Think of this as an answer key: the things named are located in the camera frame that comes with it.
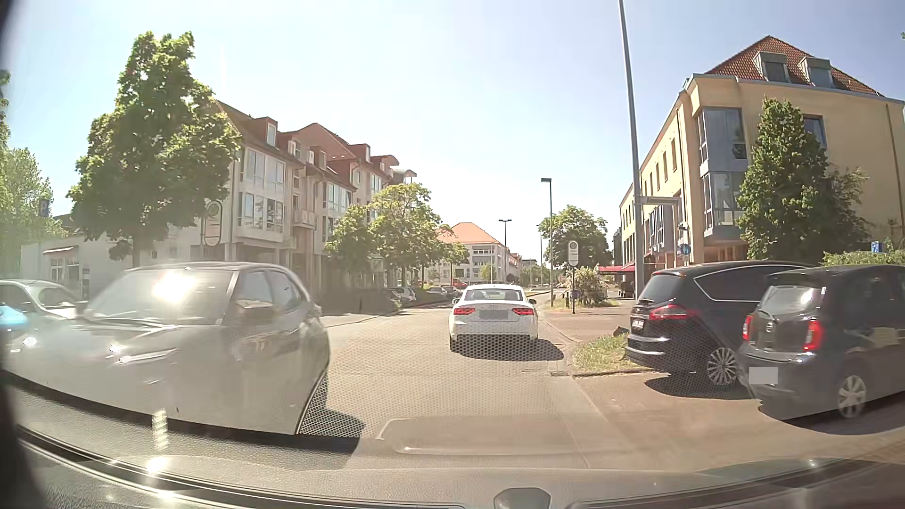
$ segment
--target lamp post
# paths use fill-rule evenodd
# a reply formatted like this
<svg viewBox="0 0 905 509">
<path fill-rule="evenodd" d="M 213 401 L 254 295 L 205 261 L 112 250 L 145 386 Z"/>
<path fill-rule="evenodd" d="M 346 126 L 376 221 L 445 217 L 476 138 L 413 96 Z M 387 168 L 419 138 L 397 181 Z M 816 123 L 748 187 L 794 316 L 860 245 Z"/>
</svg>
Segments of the lamp post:
<svg viewBox="0 0 905 509">
<path fill-rule="evenodd" d="M 506 269 L 503 271 L 503 282 L 506 283 L 506 280 L 509 279 L 509 241 L 506 238 L 506 224 L 511 221 L 511 219 L 497 219 L 497 221 L 500 221 L 503 224 L 503 251 L 506 252 L 503 256 L 503 267 Z"/>
<path fill-rule="evenodd" d="M 619 22 L 623 31 L 625 53 L 625 83 L 628 87 L 628 121 L 632 134 L 632 182 L 634 187 L 634 295 L 635 299 L 644 289 L 644 205 L 641 203 L 641 176 L 638 174 L 638 134 L 634 125 L 634 91 L 632 89 L 632 64 L 628 56 L 628 32 L 625 30 L 625 6 L 619 0 Z"/>
<path fill-rule="evenodd" d="M 550 262 L 550 307 L 553 307 L 553 179 L 541 178 L 540 181 L 550 185 L 550 241 L 547 243 L 547 249 L 550 250 L 548 260 Z"/>
</svg>

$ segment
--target blue sky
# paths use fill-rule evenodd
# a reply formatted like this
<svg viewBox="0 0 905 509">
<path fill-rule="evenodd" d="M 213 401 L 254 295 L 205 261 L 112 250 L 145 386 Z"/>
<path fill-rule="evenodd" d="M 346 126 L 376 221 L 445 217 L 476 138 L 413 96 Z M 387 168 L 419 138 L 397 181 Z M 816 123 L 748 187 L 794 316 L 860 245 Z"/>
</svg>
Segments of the blue sky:
<svg viewBox="0 0 905 509">
<path fill-rule="evenodd" d="M 685 78 L 766 34 L 905 99 L 905 2 L 626 0 L 626 16 L 642 158 Z M 512 219 L 514 252 L 538 256 L 541 177 L 556 210 L 618 226 L 632 157 L 615 0 L 20 1 L 4 44 L 12 143 L 50 177 L 53 213 L 147 30 L 191 30 L 192 71 L 218 99 L 396 155 L 449 224 L 502 240 L 496 220 Z"/>
</svg>

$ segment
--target white car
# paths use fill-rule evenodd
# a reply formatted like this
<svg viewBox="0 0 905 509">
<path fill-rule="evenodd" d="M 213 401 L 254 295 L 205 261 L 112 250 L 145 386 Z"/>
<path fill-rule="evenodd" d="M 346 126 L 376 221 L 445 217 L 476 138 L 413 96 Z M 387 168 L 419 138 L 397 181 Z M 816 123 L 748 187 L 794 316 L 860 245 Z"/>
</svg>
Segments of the white car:
<svg viewBox="0 0 905 509">
<path fill-rule="evenodd" d="M 534 299 L 526 299 L 521 286 L 475 284 L 454 301 L 450 313 L 450 350 L 470 339 L 511 336 L 513 340 L 538 338 Z"/>
</svg>

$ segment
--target paved road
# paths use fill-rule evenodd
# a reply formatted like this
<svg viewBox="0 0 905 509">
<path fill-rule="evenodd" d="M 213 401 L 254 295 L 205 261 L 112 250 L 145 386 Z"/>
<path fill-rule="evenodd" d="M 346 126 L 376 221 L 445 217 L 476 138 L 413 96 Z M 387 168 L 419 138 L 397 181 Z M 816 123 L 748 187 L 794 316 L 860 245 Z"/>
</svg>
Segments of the paved road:
<svg viewBox="0 0 905 509">
<path fill-rule="evenodd" d="M 864 456 L 905 440 L 905 403 L 856 425 L 788 424 L 745 391 L 662 374 L 558 376 L 574 346 L 449 350 L 448 307 L 330 329 L 326 410 L 312 434 L 361 436 L 348 468 L 563 466 L 693 471 L 776 457 Z"/>
</svg>

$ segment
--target traffic sign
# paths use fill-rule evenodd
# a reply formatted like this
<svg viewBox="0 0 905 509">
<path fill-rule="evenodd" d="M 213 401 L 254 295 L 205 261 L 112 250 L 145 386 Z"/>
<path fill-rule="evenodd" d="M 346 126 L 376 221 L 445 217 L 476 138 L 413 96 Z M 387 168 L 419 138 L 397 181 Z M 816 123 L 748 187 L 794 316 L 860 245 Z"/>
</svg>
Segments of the traffic sign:
<svg viewBox="0 0 905 509">
<path fill-rule="evenodd" d="M 578 242 L 574 240 L 568 241 L 568 264 L 578 265 Z"/>
</svg>

